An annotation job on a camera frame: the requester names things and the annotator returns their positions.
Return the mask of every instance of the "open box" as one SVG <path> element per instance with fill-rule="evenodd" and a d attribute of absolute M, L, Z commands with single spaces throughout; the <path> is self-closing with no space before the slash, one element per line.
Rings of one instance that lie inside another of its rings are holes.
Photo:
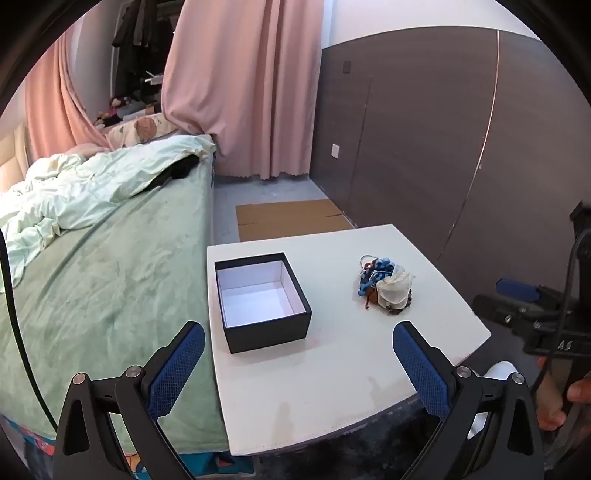
<path fill-rule="evenodd" d="M 312 310 L 284 253 L 215 263 L 231 353 L 306 337 Z"/>

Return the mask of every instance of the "metal screw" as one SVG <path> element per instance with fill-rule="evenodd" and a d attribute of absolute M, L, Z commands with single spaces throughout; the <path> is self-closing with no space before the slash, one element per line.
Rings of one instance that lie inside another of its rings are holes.
<path fill-rule="evenodd" d="M 85 374 L 76 374 L 72 378 L 72 383 L 74 385 L 80 385 L 84 380 L 86 380 L 86 375 Z"/>
<path fill-rule="evenodd" d="M 525 381 L 525 378 L 523 378 L 523 375 L 521 375 L 517 372 L 511 374 L 511 379 L 513 380 L 513 382 L 518 383 L 519 385 L 521 385 Z"/>
<path fill-rule="evenodd" d="M 138 367 L 137 365 L 134 365 L 132 367 L 129 367 L 126 371 L 125 371 L 125 376 L 129 377 L 129 378 L 135 378 L 137 377 L 140 373 L 142 372 L 142 368 Z"/>
<path fill-rule="evenodd" d="M 470 375 L 472 375 L 472 370 L 461 365 L 456 368 L 456 373 L 462 378 L 468 378 Z"/>

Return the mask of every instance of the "key ring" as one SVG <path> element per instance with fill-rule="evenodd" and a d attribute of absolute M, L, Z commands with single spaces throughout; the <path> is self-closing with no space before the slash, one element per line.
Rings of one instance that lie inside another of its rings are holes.
<path fill-rule="evenodd" d="M 373 255 L 364 255 L 364 256 L 362 256 L 362 257 L 359 259 L 359 265 L 361 265 L 361 268 L 365 268 L 365 264 L 366 264 L 366 263 L 371 263 L 372 261 L 374 261 L 374 260 L 377 260 L 377 259 L 378 259 L 378 257 L 375 257 L 375 256 L 373 256 Z"/>

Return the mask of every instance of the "white table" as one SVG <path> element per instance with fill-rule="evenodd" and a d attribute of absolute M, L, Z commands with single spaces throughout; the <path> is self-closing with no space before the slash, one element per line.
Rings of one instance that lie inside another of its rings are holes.
<path fill-rule="evenodd" d="M 285 252 L 312 308 L 305 340 L 231 354 L 222 328 L 214 262 Z M 416 278 L 398 316 L 365 309 L 360 257 L 389 257 Z M 392 225 L 207 249 L 213 360 L 234 455 L 310 443 L 348 430 L 415 393 L 392 349 L 392 330 L 413 322 L 458 364 L 490 335 L 456 290 Z"/>

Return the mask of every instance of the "pillow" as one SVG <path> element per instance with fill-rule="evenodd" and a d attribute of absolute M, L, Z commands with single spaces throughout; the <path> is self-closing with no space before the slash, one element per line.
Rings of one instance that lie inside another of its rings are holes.
<path fill-rule="evenodd" d="M 84 143 L 82 145 L 76 145 L 75 147 L 69 149 L 66 152 L 66 155 L 80 155 L 81 157 L 84 157 L 88 160 L 90 157 L 93 157 L 97 153 L 104 153 L 110 151 L 110 148 L 99 147 L 98 145 L 92 143 Z"/>
<path fill-rule="evenodd" d="M 175 130 L 178 130 L 178 127 L 166 120 L 163 113 L 156 113 L 117 125 L 107 133 L 107 139 L 113 149 L 133 147 L 161 138 Z"/>

